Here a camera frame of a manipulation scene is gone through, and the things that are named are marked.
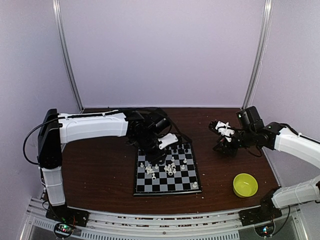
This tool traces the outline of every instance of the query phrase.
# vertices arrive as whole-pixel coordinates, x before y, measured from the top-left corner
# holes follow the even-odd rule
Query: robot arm
[[[239,148],[256,146],[277,150],[296,156],[320,169],[320,142],[297,133],[289,125],[271,122],[264,125],[257,109],[252,106],[237,113],[241,129],[228,123],[212,121],[209,129],[220,135],[214,150],[235,157]],[[290,187],[271,191],[261,200],[256,212],[243,211],[244,225],[268,220],[281,214],[280,208],[320,200],[320,176]]]
[[[152,164],[165,162],[165,148],[177,143],[172,133],[160,133],[171,126],[161,108],[140,113],[134,109],[119,109],[102,113],[67,114],[50,109],[38,135],[38,163],[53,214],[68,219],[74,212],[67,208],[62,180],[61,144],[98,137],[127,137],[137,145]]]

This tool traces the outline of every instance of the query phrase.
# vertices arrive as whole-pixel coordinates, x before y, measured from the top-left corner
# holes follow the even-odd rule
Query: wire
[[[31,134],[33,134],[37,129],[41,128],[42,126],[44,125],[47,125],[49,123],[52,123],[56,120],[59,120],[59,119],[64,119],[64,117],[57,117],[57,118],[54,118],[54,119],[51,119],[49,121],[46,121],[38,126],[36,126],[34,129],[32,129],[28,134],[27,136],[25,137],[24,141],[23,141],[23,146],[22,146],[22,151],[23,151],[23,156],[24,158],[30,163],[30,164],[33,164],[33,165],[39,165],[37,162],[34,162],[34,161],[31,161],[28,157],[27,157],[27,154],[26,154],[26,144],[27,144],[27,141],[28,141],[28,138],[31,136]]]
[[[45,204],[45,203],[48,203],[48,202],[49,202],[48,200],[45,200],[45,201],[42,202],[42,207],[43,207],[45,210],[47,210],[47,211],[49,211],[49,208],[45,208],[44,204]]]
[[[286,126],[288,129],[291,130],[291,132],[293,132],[295,135],[299,135],[299,133],[293,128],[291,127],[288,123],[280,123],[281,125]]]
[[[252,156],[257,157],[257,158],[261,158],[261,157],[263,156],[263,153],[262,153],[261,149],[260,149],[258,146],[255,146],[255,147],[256,147],[256,149],[258,149],[258,151],[259,151],[259,155],[258,155],[258,154],[253,153],[253,152],[252,152],[252,151],[250,151],[250,150],[248,150],[248,153],[249,153],[249,154],[251,154]]]
[[[276,231],[274,234],[272,234],[272,236],[275,236],[276,234],[278,234],[282,230],[282,228],[286,225],[286,223],[289,219],[289,216],[290,216],[290,211],[291,211],[290,206],[288,206],[288,207],[289,207],[288,216],[286,216],[286,219],[285,219],[284,223],[282,224],[282,226],[278,229],[278,231]]]

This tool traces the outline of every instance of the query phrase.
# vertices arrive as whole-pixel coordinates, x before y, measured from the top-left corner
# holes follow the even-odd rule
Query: white wall
[[[24,138],[49,108],[72,113],[77,105],[52,1],[1,0],[0,6],[0,239],[14,240],[30,198],[42,190],[38,168],[24,160]],[[36,161],[31,144],[27,154]]]
[[[264,0],[66,0],[85,107],[240,107]]]
[[[320,1],[276,0],[252,104],[264,120],[290,124],[320,140]],[[286,153],[267,151],[283,186],[320,175]],[[320,204],[302,205],[312,240],[320,239]]]

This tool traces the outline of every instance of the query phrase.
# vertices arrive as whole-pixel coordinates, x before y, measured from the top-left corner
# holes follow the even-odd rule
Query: green bowl
[[[248,198],[258,191],[257,180],[247,173],[240,173],[233,179],[233,191],[239,198]]]

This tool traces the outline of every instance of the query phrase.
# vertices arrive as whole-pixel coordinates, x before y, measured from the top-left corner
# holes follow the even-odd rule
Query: brown tabletop
[[[87,109],[101,112],[106,109]],[[202,193],[165,196],[133,196],[136,148],[125,137],[100,137],[68,143],[63,151],[63,184],[71,207],[126,214],[188,214],[231,210],[259,205],[278,186],[267,159],[245,149],[231,158],[214,152],[218,136],[208,130],[218,119],[239,127],[237,108],[166,108],[180,130],[193,140]],[[233,193],[233,179],[248,173],[258,182],[253,197]]]

